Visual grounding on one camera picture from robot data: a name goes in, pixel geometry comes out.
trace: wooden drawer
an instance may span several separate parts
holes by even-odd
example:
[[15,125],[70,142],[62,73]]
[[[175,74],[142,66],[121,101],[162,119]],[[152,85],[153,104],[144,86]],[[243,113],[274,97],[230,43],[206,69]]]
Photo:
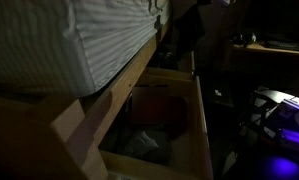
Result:
[[173,73],[174,77],[162,77],[146,71],[138,80],[141,85],[167,85],[172,96],[188,102],[188,129],[172,141],[173,163],[167,167],[101,151],[108,171],[135,179],[213,179],[199,78]]

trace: striped mattress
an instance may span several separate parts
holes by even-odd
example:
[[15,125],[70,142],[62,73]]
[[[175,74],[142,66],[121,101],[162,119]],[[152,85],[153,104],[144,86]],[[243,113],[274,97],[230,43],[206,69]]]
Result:
[[0,0],[0,84],[82,97],[105,86],[169,18],[168,0]]

